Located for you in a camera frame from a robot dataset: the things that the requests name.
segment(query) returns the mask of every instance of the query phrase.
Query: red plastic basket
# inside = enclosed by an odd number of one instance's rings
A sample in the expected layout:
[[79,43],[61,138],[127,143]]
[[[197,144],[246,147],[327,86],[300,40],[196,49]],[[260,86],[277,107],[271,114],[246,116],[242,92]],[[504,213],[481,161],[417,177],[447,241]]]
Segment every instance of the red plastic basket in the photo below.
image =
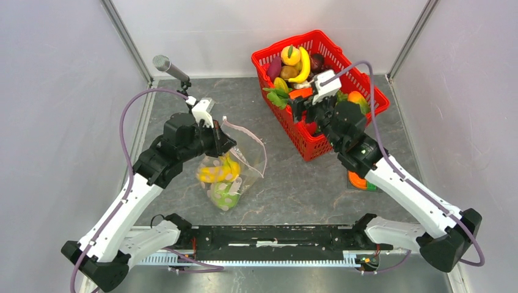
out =
[[[277,117],[279,123],[282,125],[297,150],[299,150],[304,160],[310,161],[332,150],[327,139],[324,136],[313,137],[310,135],[306,128],[307,125],[303,121],[294,124],[291,116],[291,108],[287,106],[284,110],[281,110],[267,99],[266,95],[268,92],[262,90],[264,87],[274,87],[272,81],[266,75],[266,70],[268,69],[271,60],[276,56],[279,56],[282,49],[289,45],[303,46],[310,54],[322,54],[325,58],[324,64],[331,65],[335,72],[339,72],[346,68],[351,64],[351,62],[342,54],[340,47],[335,45],[324,34],[324,32],[319,30],[287,38],[286,40],[277,42],[268,48],[252,54],[252,63],[257,69],[257,77],[259,78],[259,84],[261,85],[263,99]],[[353,68],[351,71],[341,76],[340,81],[342,84],[342,92],[349,93],[356,90],[362,93],[370,104],[370,95],[368,92],[370,82],[365,73],[361,73],[358,69]],[[374,105],[376,107],[376,115],[385,111],[390,105],[389,100],[378,88],[375,88],[374,100],[376,102],[376,105]],[[367,125],[370,122],[371,114],[367,114]]]

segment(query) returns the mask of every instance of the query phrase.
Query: microphone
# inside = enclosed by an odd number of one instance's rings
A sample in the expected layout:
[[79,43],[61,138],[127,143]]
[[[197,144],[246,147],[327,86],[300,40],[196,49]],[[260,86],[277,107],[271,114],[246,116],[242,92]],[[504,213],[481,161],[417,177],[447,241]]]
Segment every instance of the microphone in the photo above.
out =
[[154,56],[153,65],[158,71],[165,72],[172,77],[179,79],[181,82],[189,82],[189,76],[178,69],[178,67],[171,63],[169,58],[164,55]]

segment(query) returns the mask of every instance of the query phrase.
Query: plastic bag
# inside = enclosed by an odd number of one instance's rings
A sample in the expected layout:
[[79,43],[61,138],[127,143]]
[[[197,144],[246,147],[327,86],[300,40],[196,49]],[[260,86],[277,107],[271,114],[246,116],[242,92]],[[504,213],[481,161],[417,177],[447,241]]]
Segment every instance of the plastic bag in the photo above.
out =
[[223,211],[236,206],[243,193],[257,179],[264,178],[266,148],[248,129],[233,125],[223,117],[223,132],[236,140],[228,153],[219,158],[205,156],[196,172],[207,197]]

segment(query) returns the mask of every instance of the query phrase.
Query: metal frame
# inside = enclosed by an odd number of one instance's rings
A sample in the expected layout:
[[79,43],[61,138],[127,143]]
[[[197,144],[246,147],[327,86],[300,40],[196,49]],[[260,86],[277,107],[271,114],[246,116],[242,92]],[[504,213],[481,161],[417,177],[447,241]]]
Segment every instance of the metal frame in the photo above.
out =
[[129,53],[131,54],[131,57],[135,61],[135,64],[137,65],[142,77],[148,82],[149,86],[151,86],[151,84],[153,83],[153,76],[147,69],[145,62],[142,59],[142,56],[140,56],[139,50],[137,50],[135,43],[131,39],[130,33],[128,32],[119,13],[117,12],[115,5],[113,4],[113,2],[111,0],[100,0],[100,1],[103,5],[104,9],[106,10],[106,13],[110,17],[110,20],[112,21],[115,29],[119,33],[119,36],[122,39],[122,42],[124,42],[124,45],[126,46]]
[[421,12],[421,15],[419,15],[417,22],[415,23],[414,27],[412,28],[412,31],[410,32],[410,35],[408,36],[407,40],[405,41],[403,48],[401,48],[401,51],[399,52],[398,57],[396,58],[396,61],[394,62],[394,64],[392,65],[392,68],[390,69],[390,71],[387,74],[389,81],[392,81],[392,79],[398,73],[399,69],[401,68],[401,65],[403,64],[406,57],[410,53],[412,47],[414,46],[415,41],[421,34],[421,31],[423,30],[430,15],[433,13],[434,9],[436,8],[437,3],[439,3],[439,0],[428,0],[428,2],[426,3],[425,8]]

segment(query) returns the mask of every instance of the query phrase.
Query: banana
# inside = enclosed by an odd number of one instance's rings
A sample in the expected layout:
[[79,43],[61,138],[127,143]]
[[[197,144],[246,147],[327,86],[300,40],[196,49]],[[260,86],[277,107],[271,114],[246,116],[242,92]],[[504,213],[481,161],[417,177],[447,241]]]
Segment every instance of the banana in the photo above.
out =
[[297,75],[294,78],[288,79],[288,82],[295,82],[296,84],[300,84],[301,82],[304,82],[307,77],[309,76],[309,72],[311,69],[311,61],[309,59],[309,53],[304,49],[304,47],[299,47],[299,50],[301,50],[301,62],[302,62],[302,69],[299,75]]

